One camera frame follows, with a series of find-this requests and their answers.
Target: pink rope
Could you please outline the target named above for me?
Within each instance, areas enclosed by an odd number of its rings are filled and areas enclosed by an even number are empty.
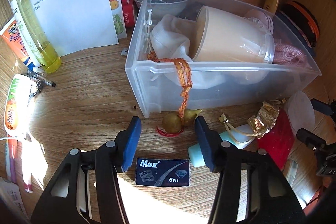
[[[297,47],[288,44],[276,44],[273,63],[296,67],[307,67],[307,58],[302,50]]]

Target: orange sunscreen tube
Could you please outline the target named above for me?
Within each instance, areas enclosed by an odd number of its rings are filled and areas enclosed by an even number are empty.
[[[27,53],[14,17],[2,28],[0,35],[21,61],[32,70],[35,64],[33,64],[33,60],[30,59]]]

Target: orange string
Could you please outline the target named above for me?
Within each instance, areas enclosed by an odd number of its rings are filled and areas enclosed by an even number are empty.
[[[180,81],[182,92],[181,97],[183,98],[182,104],[180,108],[178,109],[178,115],[182,122],[182,127],[184,125],[184,110],[187,106],[187,102],[189,99],[189,90],[192,88],[193,83],[191,82],[191,70],[189,67],[189,64],[186,60],[183,58],[162,58],[158,59],[155,52],[150,52],[147,56],[148,60],[152,60],[154,62],[173,62],[176,70],[178,79]]]

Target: silver screw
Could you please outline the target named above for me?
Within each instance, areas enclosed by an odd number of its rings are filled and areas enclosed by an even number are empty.
[[[227,142],[227,141],[221,142],[220,145],[223,146],[223,147],[225,147],[225,148],[228,148],[228,147],[231,146],[231,144],[229,142]]]
[[[113,146],[115,146],[115,145],[116,145],[115,141],[108,141],[108,142],[106,143],[106,146],[107,146],[107,147],[113,147]]]
[[[258,149],[258,153],[263,156],[267,154],[266,150],[263,148]]]
[[[73,149],[70,150],[71,155],[77,155],[78,152],[79,152],[79,150],[77,148],[73,148]]]

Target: blue gripper pad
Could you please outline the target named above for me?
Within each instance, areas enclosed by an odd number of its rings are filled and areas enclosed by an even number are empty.
[[[120,131],[114,141],[117,144],[116,165],[121,167],[121,172],[127,172],[132,165],[135,150],[141,134],[141,120],[134,116],[126,130]]]
[[[216,172],[215,154],[221,145],[221,137],[217,131],[209,129],[203,116],[198,116],[195,119],[195,133],[205,165],[209,167],[211,172]]]

